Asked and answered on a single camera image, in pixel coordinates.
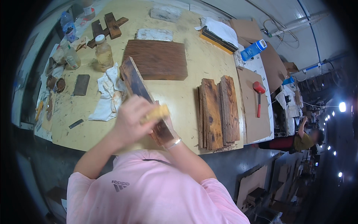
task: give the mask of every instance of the yellow sanding block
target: yellow sanding block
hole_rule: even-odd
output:
[[[159,107],[152,110],[149,114],[147,114],[145,117],[140,119],[141,124],[145,124],[152,120],[160,120],[164,119],[167,116],[169,116],[170,112],[166,104],[160,105]]]

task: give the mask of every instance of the red rubber mallet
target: red rubber mallet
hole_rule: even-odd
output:
[[[252,87],[256,92],[258,92],[257,117],[259,118],[261,115],[261,94],[266,92],[266,88],[259,82],[254,82]]]

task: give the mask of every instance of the ceiling light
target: ceiling light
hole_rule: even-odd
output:
[[[339,110],[340,110],[341,112],[345,112],[345,103],[344,103],[344,102],[342,102],[342,103],[339,104]]]

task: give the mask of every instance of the adidas logo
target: adidas logo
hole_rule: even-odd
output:
[[[124,188],[129,186],[128,182],[112,180],[112,183],[114,185],[114,188],[116,189],[116,192],[119,192],[120,190],[123,190]]]

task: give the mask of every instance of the silver bracelet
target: silver bracelet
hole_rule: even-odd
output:
[[[182,141],[182,139],[179,138],[178,140],[176,140],[176,141],[174,142],[174,144],[172,144],[170,147],[166,148],[166,150],[168,151],[168,149],[173,148],[174,146],[176,146],[177,144],[179,144],[179,142],[181,142],[181,141]]]

